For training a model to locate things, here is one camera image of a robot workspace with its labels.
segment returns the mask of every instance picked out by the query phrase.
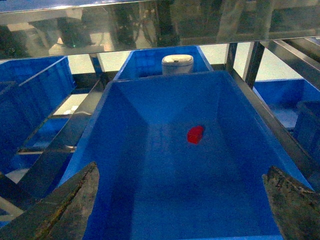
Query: metal rail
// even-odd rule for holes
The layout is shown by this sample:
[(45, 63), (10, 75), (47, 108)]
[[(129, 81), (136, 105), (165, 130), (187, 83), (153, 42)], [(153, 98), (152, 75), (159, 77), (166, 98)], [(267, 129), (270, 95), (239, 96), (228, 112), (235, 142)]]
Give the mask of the metal rail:
[(320, 90), (319, 62), (283, 40), (262, 41), (261, 44)]
[(43, 151), (18, 186), (36, 198), (43, 198), (54, 190), (68, 165), (68, 157), (75, 150), (104, 90), (99, 80), (79, 105), (71, 118), (50, 145)]

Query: floor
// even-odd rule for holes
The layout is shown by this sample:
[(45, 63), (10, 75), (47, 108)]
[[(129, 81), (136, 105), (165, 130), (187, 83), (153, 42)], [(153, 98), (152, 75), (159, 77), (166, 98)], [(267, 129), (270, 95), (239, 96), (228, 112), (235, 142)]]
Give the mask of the floor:
[[(205, 57), (210, 64), (224, 64), (227, 44), (214, 44), (200, 46)], [(239, 43), (235, 55), (234, 69), (243, 76), (246, 60), (249, 52), (250, 42)], [(104, 72), (118, 71), (130, 51), (105, 52), (99, 53), (98, 58)], [(72, 74), (94, 73), (94, 67), (91, 64), (88, 54), (68, 56), (69, 66)], [(257, 81), (273, 79), (298, 79), (302, 78), (291, 67), (286, 65), (282, 60), (276, 57), (268, 49), (264, 50), (261, 65), (256, 77)], [(57, 110), (55, 115), (72, 114), (74, 110), (86, 97), (86, 94), (76, 94), (70, 98)]]

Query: metal rod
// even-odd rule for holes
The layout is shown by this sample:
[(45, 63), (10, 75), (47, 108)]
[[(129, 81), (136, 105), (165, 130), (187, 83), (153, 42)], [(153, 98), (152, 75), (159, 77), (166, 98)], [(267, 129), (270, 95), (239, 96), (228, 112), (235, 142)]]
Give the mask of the metal rod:
[(103, 84), (98, 81), (50, 145), (19, 181), (18, 185), (21, 188), (37, 198), (43, 198), (54, 190), (69, 163), (68, 157), (81, 138), (103, 90)]
[(243, 79), (251, 89), (254, 87), (264, 51), (265, 47), (260, 42), (251, 42), (243, 73)]
[(231, 73), (234, 69), (238, 43), (229, 43), (225, 53), (225, 70)]
[(320, 90), (320, 63), (283, 40), (262, 41), (265, 48)]
[(320, 40), (316, 38), (298, 38), (284, 40), (287, 44), (320, 63)]
[(232, 71), (231, 75), (306, 180), (316, 192), (320, 192), (320, 164), (298, 144), (297, 140), (277, 120), (270, 108), (259, 99), (235, 70)]
[[(70, 148), (70, 153), (73, 154), (75, 151), (76, 151), (77, 147), (76, 146), (73, 146)], [(29, 147), (29, 148), (22, 148), (18, 151), (18, 155), (40, 155), (40, 154), (43, 154), (44, 151), (46, 149), (45, 148), (38, 148), (38, 147)], [(56, 151), (57, 153), (58, 152), (61, 152), (62, 150), (61, 149), (52, 149), (52, 151)]]

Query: shelving rack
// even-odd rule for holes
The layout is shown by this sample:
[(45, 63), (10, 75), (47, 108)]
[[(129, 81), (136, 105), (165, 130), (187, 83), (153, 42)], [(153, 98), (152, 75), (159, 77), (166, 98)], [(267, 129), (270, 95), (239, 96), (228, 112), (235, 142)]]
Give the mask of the shelving rack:
[[(319, 163), (252, 91), (265, 48), (320, 89), (319, 16), (318, 0), (0, 1), (0, 59), (89, 54), (96, 72), (74, 76), (79, 83), (84, 79), (96, 83), (49, 147), (37, 151), (41, 157), (15, 186), (20, 195), (11, 196), (13, 186), (0, 180), (0, 207), (6, 209), (26, 192), (44, 194), (75, 150), (106, 83), (115, 74), (102, 71), (98, 53), (221, 43), (228, 44), (225, 63), (213, 68), (232, 75), (305, 178), (320, 191)], [(251, 42), (243, 77), (233, 67), (239, 42)], [(19, 215), (20, 210), (16, 206), (10, 213)]]

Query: bin floor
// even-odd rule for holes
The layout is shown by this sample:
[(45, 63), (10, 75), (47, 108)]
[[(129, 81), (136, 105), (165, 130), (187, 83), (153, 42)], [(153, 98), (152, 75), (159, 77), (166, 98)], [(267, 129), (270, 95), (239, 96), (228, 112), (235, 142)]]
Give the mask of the bin floor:
[(295, 128), (299, 115), (298, 108), (295, 105), (270, 104), (268, 106), (285, 128)]
[[(250, 184), (229, 151), (218, 123), (205, 127), (198, 145), (187, 142), (196, 122), (128, 130), (105, 228), (105, 239), (168, 240), (258, 236)], [(132, 154), (135, 136), (145, 133)]]

